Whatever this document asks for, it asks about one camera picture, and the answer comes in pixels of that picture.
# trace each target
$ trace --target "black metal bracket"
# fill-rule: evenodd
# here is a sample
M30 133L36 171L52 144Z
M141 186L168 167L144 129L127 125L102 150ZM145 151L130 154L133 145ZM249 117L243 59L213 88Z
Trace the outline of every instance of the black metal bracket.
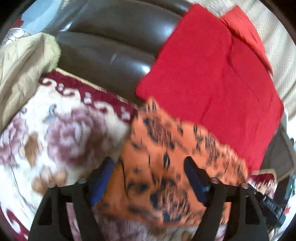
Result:
M74 204L74 211L83 241L104 241L89 204L95 184L110 157L106 157L88 180L74 185L48 189L37 210L28 241L73 240L66 203ZM217 178L209 178L205 170L196 166L191 157L184 160L184 171L196 198L207 207L192 241L214 241L225 202L231 202L230 217L224 241L269 241L264 216L254 191L246 183L239 187L225 185Z

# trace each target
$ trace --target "white quilted blanket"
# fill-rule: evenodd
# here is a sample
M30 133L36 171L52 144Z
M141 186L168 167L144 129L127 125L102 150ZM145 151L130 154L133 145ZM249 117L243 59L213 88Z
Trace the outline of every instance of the white quilted blanket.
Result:
M238 5L254 24L273 68L273 82L289 120L296 116L296 46L277 17L259 0L188 0L220 17Z

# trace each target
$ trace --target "beige fabric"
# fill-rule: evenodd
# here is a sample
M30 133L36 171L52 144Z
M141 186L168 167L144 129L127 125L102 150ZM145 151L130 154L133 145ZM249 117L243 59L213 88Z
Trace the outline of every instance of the beige fabric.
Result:
M0 133L34 94L41 74L57 67L59 57L55 38L44 33L0 49Z

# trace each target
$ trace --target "leather cushion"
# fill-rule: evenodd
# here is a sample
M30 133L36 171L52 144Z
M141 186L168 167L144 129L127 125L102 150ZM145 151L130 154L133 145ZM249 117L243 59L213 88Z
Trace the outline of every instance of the leather cushion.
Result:
M134 93L149 71L154 57L141 50L99 36L60 32L56 39L62 56L59 67L141 104Z
M69 31L102 36L156 55L181 16L141 1L90 1Z

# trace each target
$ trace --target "screw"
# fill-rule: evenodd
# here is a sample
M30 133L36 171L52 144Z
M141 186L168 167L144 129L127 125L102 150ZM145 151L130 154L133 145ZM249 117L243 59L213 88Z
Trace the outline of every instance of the screw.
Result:
M220 182L219 179L215 177L211 177L210 181L214 184L218 184Z
M244 189L248 189L249 188L249 185L247 183L242 183L241 186Z
M78 183L79 184L86 183L86 179L85 178L81 178L81 179L78 180Z
M48 185L49 188L54 188L55 186L56 186L55 183L50 183L50 184Z

